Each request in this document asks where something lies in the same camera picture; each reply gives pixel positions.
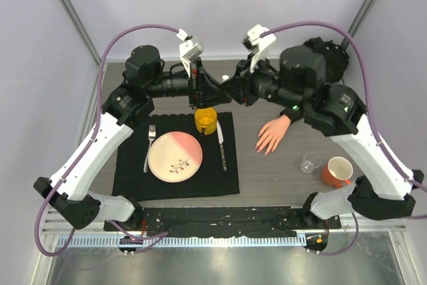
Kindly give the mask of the yellow enamel mug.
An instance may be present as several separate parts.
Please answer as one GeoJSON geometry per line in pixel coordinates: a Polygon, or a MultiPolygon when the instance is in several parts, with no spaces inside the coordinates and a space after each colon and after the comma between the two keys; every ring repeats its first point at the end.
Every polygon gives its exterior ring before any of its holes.
{"type": "Polygon", "coordinates": [[[218,114],[212,108],[199,108],[194,113],[195,126],[202,136],[213,134],[217,129],[218,114]]]}

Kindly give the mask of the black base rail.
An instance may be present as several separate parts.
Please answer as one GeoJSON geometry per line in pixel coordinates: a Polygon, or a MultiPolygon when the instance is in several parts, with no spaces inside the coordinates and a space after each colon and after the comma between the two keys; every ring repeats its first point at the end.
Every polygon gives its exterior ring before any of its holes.
{"type": "Polygon", "coordinates": [[[144,208],[143,220],[137,231],[150,235],[167,232],[170,238],[273,238],[293,236],[298,230],[338,230],[338,216],[327,222],[304,220],[309,214],[290,206],[261,207],[202,207],[202,208],[144,208]]]}

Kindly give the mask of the pink and cream plate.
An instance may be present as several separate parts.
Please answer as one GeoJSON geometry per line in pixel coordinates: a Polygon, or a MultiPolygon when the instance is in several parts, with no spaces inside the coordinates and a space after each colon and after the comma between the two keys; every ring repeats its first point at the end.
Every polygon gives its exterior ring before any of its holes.
{"type": "Polygon", "coordinates": [[[178,183],[193,177],[201,167],[202,160],[201,144],[192,135],[172,131],[152,143],[148,168],[157,179],[178,183]]]}

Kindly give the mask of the black sleeve forearm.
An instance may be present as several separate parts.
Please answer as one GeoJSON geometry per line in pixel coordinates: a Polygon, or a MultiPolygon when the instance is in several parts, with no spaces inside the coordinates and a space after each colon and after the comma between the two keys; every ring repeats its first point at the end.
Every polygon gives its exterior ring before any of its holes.
{"type": "Polygon", "coordinates": [[[342,46],[335,44],[332,40],[324,41],[321,37],[305,41],[304,46],[325,58],[326,83],[337,83],[342,79],[349,64],[349,55],[342,46]]]}

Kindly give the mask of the silver fork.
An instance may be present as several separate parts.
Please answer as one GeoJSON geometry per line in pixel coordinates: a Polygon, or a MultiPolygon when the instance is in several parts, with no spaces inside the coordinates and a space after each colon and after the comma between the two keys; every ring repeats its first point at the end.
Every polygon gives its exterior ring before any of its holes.
{"type": "Polygon", "coordinates": [[[147,173],[148,171],[148,158],[149,158],[149,151],[151,149],[151,145],[154,142],[156,138],[156,126],[155,125],[149,125],[148,128],[148,147],[147,147],[147,153],[145,156],[145,161],[144,161],[144,165],[143,165],[143,172],[147,173]]]}

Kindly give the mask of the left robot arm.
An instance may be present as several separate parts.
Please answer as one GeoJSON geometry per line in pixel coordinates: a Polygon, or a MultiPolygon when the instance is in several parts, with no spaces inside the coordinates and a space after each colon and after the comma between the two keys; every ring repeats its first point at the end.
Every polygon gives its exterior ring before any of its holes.
{"type": "Polygon", "coordinates": [[[35,190],[76,230],[99,220],[117,222],[129,231],[141,226],[143,210],[135,200],[90,193],[89,187],[112,153],[154,110],[153,99],[187,96],[191,107],[232,100],[203,68],[201,59],[190,65],[189,72],[163,69],[156,47],[136,47],[125,62],[123,82],[101,106],[91,133],[60,170],[34,183],[35,190]]]}

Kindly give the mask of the black cloth placemat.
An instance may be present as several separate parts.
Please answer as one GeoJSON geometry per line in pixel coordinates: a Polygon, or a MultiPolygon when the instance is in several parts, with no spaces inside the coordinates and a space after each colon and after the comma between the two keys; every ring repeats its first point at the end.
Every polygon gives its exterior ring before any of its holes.
{"type": "Polygon", "coordinates": [[[153,115],[118,148],[112,194],[137,201],[238,194],[233,115],[218,115],[216,133],[197,131],[192,114],[153,115]]]}

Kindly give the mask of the mannequin hand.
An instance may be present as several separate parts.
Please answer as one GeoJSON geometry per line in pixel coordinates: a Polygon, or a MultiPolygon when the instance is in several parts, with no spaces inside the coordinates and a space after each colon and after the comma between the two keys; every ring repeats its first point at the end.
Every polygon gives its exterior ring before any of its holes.
{"type": "Polygon", "coordinates": [[[274,152],[284,138],[291,122],[288,116],[281,115],[266,123],[258,134],[258,141],[255,145],[257,152],[264,152],[265,155],[274,152]]]}

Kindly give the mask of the clear plastic cup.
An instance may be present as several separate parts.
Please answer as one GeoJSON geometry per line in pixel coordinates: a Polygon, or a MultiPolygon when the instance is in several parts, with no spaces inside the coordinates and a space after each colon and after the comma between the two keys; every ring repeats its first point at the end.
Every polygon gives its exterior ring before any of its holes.
{"type": "Polygon", "coordinates": [[[322,164],[321,157],[316,152],[307,152],[304,154],[300,163],[300,169],[305,173],[312,173],[322,164]]]}

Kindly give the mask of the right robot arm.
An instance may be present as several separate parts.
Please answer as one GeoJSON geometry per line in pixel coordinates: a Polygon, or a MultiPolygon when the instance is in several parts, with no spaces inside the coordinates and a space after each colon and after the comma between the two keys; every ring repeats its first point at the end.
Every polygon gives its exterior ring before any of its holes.
{"type": "Polygon", "coordinates": [[[410,193],[423,173],[399,162],[374,133],[366,103],[353,89],[327,84],[325,76],[326,58],[300,45],[281,52],[279,69],[267,61],[240,61],[220,89],[240,105],[264,99],[302,115],[361,169],[363,175],[351,184],[310,194],[301,212],[305,226],[317,228],[333,216],[351,213],[371,220],[411,217],[416,201],[410,193]]]}

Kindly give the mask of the orange ceramic mug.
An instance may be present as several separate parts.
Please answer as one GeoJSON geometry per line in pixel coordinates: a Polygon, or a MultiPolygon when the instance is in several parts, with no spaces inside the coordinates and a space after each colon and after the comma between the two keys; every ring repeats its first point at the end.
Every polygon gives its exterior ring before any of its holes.
{"type": "Polygon", "coordinates": [[[351,184],[350,178],[354,173],[352,164],[343,157],[333,157],[322,171],[322,181],[329,186],[343,188],[351,184]]]}

